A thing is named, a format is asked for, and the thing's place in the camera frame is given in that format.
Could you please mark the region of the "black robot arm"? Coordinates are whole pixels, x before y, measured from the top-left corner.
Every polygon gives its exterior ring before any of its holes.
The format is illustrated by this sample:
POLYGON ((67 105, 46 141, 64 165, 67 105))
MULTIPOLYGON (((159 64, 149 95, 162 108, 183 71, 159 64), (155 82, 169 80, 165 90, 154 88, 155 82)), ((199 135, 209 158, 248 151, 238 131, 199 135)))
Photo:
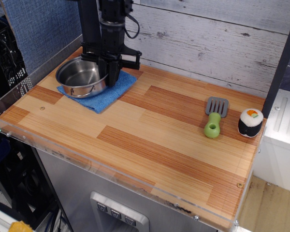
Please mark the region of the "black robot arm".
POLYGON ((98 65, 100 77, 107 77, 109 87, 116 84, 123 67, 140 69, 142 53, 124 44, 125 36, 136 38, 126 29, 126 18, 138 24, 130 15, 132 5, 132 0, 78 1, 83 35, 82 59, 98 65))

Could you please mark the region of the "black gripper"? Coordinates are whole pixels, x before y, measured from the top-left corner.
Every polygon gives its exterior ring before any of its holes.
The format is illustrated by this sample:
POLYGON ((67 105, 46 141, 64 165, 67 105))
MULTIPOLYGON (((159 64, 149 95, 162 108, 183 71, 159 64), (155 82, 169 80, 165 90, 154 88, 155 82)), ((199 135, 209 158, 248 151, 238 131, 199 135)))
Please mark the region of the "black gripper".
POLYGON ((82 53, 83 60, 98 64, 100 79, 108 75, 108 86, 113 87, 121 68, 140 69, 140 51, 124 44, 125 23, 101 21, 101 45, 94 52, 82 53))

